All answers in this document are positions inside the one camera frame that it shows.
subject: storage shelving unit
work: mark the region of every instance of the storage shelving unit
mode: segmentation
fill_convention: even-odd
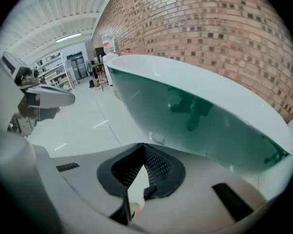
[[[58,60],[61,60],[62,63],[52,67],[51,64]],[[68,85],[68,88],[66,90],[73,89],[74,85],[70,77],[70,73],[68,72],[66,68],[66,64],[63,60],[62,54],[52,59],[51,61],[41,65],[40,67],[38,67],[38,70],[40,71],[42,68],[46,68],[47,71],[39,74],[38,75],[39,79],[44,79],[47,84],[53,85],[62,89],[65,84]]]

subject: door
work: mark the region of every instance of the door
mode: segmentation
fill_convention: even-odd
[[[83,54],[81,52],[67,56],[67,60],[70,60],[72,63],[72,67],[77,80],[88,76]]]
[[[80,78],[85,78],[87,77],[87,69],[86,69],[86,65],[84,62],[84,58],[83,57],[78,57],[76,59],[72,59],[72,63],[75,63],[77,69],[78,69],[78,73]]]
[[[79,75],[79,72],[78,72],[78,68],[77,68],[77,65],[76,65],[76,62],[75,61],[70,61],[72,63],[72,67],[73,67],[73,71],[74,71],[74,74],[76,76],[76,79],[79,80],[80,79],[80,75]]]

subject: green curved panel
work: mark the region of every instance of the green curved panel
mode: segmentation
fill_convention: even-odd
[[[109,70],[140,129],[169,147],[256,172],[288,155],[272,140],[209,101],[157,81]]]

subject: black vent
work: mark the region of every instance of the black vent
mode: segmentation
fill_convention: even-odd
[[[220,183],[212,186],[212,188],[236,222],[253,212],[243,199],[241,199],[227,184]]]
[[[178,159],[149,144],[140,143],[103,162],[98,167],[97,177],[109,194],[125,198],[143,165],[150,184],[144,191],[145,200],[170,195],[186,175],[185,167]]]
[[[68,170],[77,168],[77,167],[80,167],[80,165],[77,164],[76,162],[74,162],[74,163],[69,163],[69,164],[57,166],[57,169],[61,173],[61,172],[64,172],[64,171],[68,171]]]

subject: brick wall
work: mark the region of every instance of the brick wall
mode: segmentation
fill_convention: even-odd
[[[293,42],[266,0],[111,0],[92,42],[164,56],[226,76],[293,118]]]

